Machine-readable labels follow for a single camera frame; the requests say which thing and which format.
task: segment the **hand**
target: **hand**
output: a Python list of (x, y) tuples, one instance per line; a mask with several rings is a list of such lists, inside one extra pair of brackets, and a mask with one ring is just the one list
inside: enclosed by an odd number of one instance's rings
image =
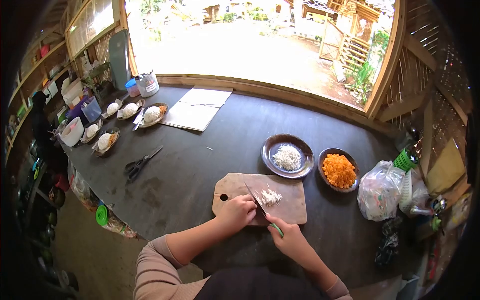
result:
[(307, 271), (313, 271), (321, 260), (303, 236), (300, 227), (296, 224), (287, 224), (282, 219), (270, 214), (266, 214), (266, 218), (270, 223), (275, 223), (283, 232), (282, 238), (278, 230), (272, 226), (268, 227), (275, 246)]
[(247, 226), (255, 217), (257, 205), (250, 195), (238, 196), (227, 201), (216, 217), (221, 227), (234, 234)]

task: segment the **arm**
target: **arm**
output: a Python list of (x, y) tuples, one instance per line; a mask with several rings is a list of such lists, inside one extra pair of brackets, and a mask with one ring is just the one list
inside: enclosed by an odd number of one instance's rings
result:
[(240, 231), (255, 217), (256, 208), (252, 197), (239, 196), (228, 201), (215, 219), (149, 242), (138, 256), (134, 299), (195, 298), (208, 278), (183, 284), (177, 269), (206, 248)]
[(182, 265), (213, 246), (239, 232), (255, 217), (257, 205), (249, 195), (228, 201), (220, 214), (197, 227), (167, 235), (167, 244), (175, 259)]
[(269, 226), (275, 246), (286, 256), (293, 259), (307, 271), (312, 280), (333, 299), (349, 296), (349, 291), (343, 282), (335, 275), (310, 246), (300, 231), (298, 225), (285, 223), (282, 219), (267, 214), (266, 218), (275, 223), (284, 233)]

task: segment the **beige sleeve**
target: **beige sleeve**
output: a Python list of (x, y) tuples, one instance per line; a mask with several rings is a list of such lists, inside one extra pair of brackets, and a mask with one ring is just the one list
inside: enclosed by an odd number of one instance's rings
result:
[(191, 300), (208, 280), (183, 284), (177, 272), (183, 265), (173, 257), (165, 237), (149, 242), (138, 255), (133, 291), (136, 300)]
[(336, 283), (325, 292), (332, 300), (353, 300), (347, 286), (345, 286), (338, 276)]

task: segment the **blue lid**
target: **blue lid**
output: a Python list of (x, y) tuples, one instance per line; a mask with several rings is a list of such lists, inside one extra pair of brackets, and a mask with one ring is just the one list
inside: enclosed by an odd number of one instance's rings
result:
[(125, 84), (125, 87), (129, 88), (129, 87), (136, 86), (136, 85), (137, 85), (137, 83), (135, 82), (135, 78), (133, 78)]

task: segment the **dirt floor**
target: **dirt floor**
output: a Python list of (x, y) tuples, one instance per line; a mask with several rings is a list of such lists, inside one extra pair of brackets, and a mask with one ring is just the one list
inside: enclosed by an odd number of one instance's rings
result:
[[(55, 267), (75, 273), (79, 299), (132, 299), (137, 257), (147, 241), (101, 228), (95, 214), (85, 209), (72, 191), (66, 196), (55, 227)], [(184, 283), (203, 278), (202, 271), (192, 264), (179, 274)]]
[(319, 45), (294, 35), (294, 28), (273, 31), (268, 22), (159, 27), (161, 42), (148, 29), (129, 23), (140, 72), (206, 74), (278, 84), (363, 108), (339, 84), (331, 62), (319, 59)]

